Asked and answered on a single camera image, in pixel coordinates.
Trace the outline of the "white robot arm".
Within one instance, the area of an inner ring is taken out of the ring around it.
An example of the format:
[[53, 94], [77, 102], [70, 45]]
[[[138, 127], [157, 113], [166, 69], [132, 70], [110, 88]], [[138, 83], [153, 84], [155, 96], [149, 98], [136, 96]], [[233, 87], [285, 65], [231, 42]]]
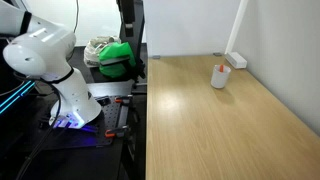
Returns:
[[101, 106], [82, 73], [67, 62], [76, 42], [71, 29], [1, 0], [0, 33], [14, 37], [3, 49], [6, 63], [21, 74], [43, 79], [59, 92], [50, 124], [80, 129], [100, 114]]

